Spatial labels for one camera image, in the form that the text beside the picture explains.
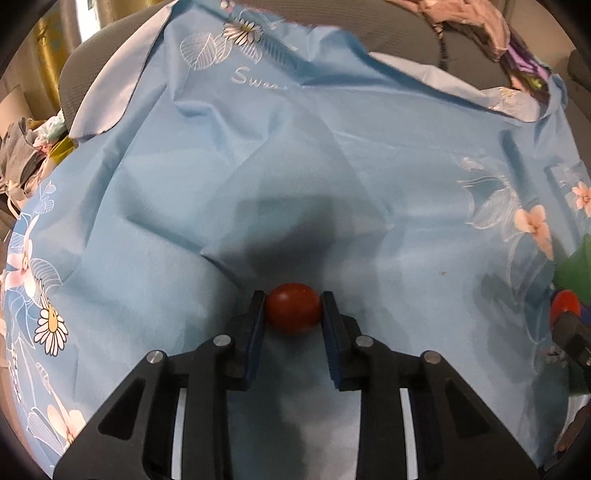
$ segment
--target purple cloth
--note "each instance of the purple cloth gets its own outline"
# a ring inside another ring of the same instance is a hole
[[[535,57],[527,50],[526,46],[513,33],[511,34],[506,55],[509,57],[512,68],[515,70],[538,77],[546,83],[548,82],[548,70],[538,63]]]

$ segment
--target pink cloth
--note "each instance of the pink cloth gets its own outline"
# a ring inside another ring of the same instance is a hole
[[[387,0],[424,16],[433,25],[441,22],[469,25],[478,38],[485,36],[488,53],[499,60],[507,51],[509,26],[489,0]]]

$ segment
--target red tomato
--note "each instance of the red tomato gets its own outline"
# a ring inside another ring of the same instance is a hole
[[[265,302],[267,323],[275,330],[297,335],[320,323],[320,297],[308,285],[285,283],[273,290]]]
[[[572,290],[559,291],[554,297],[550,307],[550,325],[554,326],[558,315],[564,312],[573,312],[577,317],[581,317],[581,304]]]

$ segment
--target metal screw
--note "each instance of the metal screw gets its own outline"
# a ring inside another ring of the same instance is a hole
[[[162,361],[163,358],[164,354],[160,350],[152,350],[150,353],[148,353],[148,355],[146,355],[146,360],[153,365]]]
[[[229,335],[226,335],[225,333],[218,335],[213,339],[213,344],[215,346],[228,346],[230,345],[230,343],[232,343],[232,338]]]
[[[369,348],[374,344],[374,339],[371,337],[368,337],[367,335],[359,335],[355,339],[355,343],[357,344],[357,346]]]
[[[428,364],[432,364],[432,365],[437,365],[441,361],[441,355],[439,355],[439,353],[433,352],[431,350],[429,350],[428,352],[425,352],[424,357],[425,357],[425,361]]]

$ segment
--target leaf print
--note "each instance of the leaf print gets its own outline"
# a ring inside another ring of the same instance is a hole
[[[531,248],[526,235],[520,235],[515,239],[509,251],[508,284],[513,291],[513,297],[517,304],[523,305],[535,279],[542,269],[548,264],[547,257],[539,248]]]
[[[582,178],[582,175],[580,173],[572,171],[570,168],[568,168],[566,165],[562,163],[556,165],[551,170],[552,174],[554,175],[554,178],[560,184],[561,187],[574,187],[580,182]]]
[[[259,45],[271,60],[283,68],[294,72],[298,69],[297,56],[280,41],[267,35],[261,39]]]
[[[473,225],[474,228],[484,230],[501,222],[507,222],[508,219],[509,221],[512,220],[514,214],[513,210],[511,210],[512,198],[513,192],[507,187],[495,190],[478,211],[474,212],[471,220],[467,223]]]
[[[502,183],[502,180],[499,177],[495,177],[493,175],[487,175],[485,177],[478,177],[477,179],[472,179],[472,180],[458,180],[457,182],[460,185],[463,185],[465,188],[465,187],[473,187],[475,185],[478,185],[479,183],[484,183],[486,181],[496,181],[496,182]]]
[[[230,52],[232,51],[232,42],[229,41],[222,34],[222,35],[218,35],[215,38],[215,43],[216,43],[216,59],[215,59],[215,62],[216,63],[221,63],[224,60],[226,60],[226,58],[228,58],[228,56],[230,55]]]
[[[476,160],[472,160],[468,157],[463,157],[460,160],[460,166],[466,171],[484,170],[484,167],[481,164],[479,164]]]
[[[564,198],[566,199],[566,203],[570,208],[572,208],[575,212],[579,210],[579,208],[577,207],[577,201],[579,199],[579,196],[576,195],[572,190],[567,192]]]
[[[35,407],[37,405],[37,395],[35,394],[35,382],[30,368],[30,365],[33,366],[35,362],[21,335],[18,336],[16,342],[16,351],[18,357],[18,386],[23,403],[29,408]]]
[[[51,181],[46,185],[46,187],[43,189],[43,193],[41,194],[42,197],[44,197],[45,195],[51,195],[52,193],[54,193],[56,191],[56,186],[51,183]]]
[[[247,43],[240,47],[240,50],[246,58],[252,60],[254,63],[259,63],[262,59],[262,52],[254,43]]]
[[[37,367],[37,371],[39,372],[39,376],[41,377],[41,383],[43,383],[43,386],[47,390],[47,393],[51,394],[53,390],[51,389],[51,384],[49,383],[49,374],[47,373],[47,370],[45,370],[45,368],[43,368],[43,365],[41,365],[39,362],[37,362],[35,366]]]
[[[276,30],[277,25],[284,22],[283,19],[279,19],[274,22],[271,22],[268,19],[265,12],[263,12],[261,10],[257,10],[256,8],[251,8],[251,7],[245,7],[244,9],[242,9],[242,12],[240,12],[240,15],[238,15],[238,18],[239,19],[243,18],[245,20],[255,21],[256,23],[258,23],[259,25],[262,25],[264,28],[266,28],[268,30]]]
[[[37,440],[45,443],[50,449],[58,454],[64,452],[64,446],[57,439],[56,433],[49,426],[49,421],[44,421],[43,414],[37,408],[32,408],[29,415],[27,415],[27,430]]]
[[[27,312],[27,304],[24,296],[18,294],[10,302],[10,315],[12,317],[13,325],[18,325],[19,330],[25,337],[25,341],[34,348],[33,335],[31,332],[35,330],[37,320],[32,318]]]
[[[8,243],[9,254],[20,254],[22,253],[22,247],[25,244],[25,236],[21,233],[13,232]]]
[[[43,284],[43,289],[45,289],[45,291],[61,285],[60,274],[47,260],[43,260],[42,258],[31,259],[31,270],[37,281]]]
[[[53,210],[54,201],[45,197],[42,198],[39,204],[35,207],[35,215],[42,215],[43,213],[48,213]]]
[[[208,69],[216,60],[217,48],[211,33],[189,35],[181,42],[181,55],[193,70]]]
[[[516,237],[520,234],[519,230],[515,227],[515,223],[513,218],[515,216],[515,211],[521,206],[519,203],[519,199],[516,195],[511,196],[511,203],[507,207],[507,211],[511,212],[510,215],[506,215],[501,224],[501,238],[504,242],[508,242],[513,237]]]

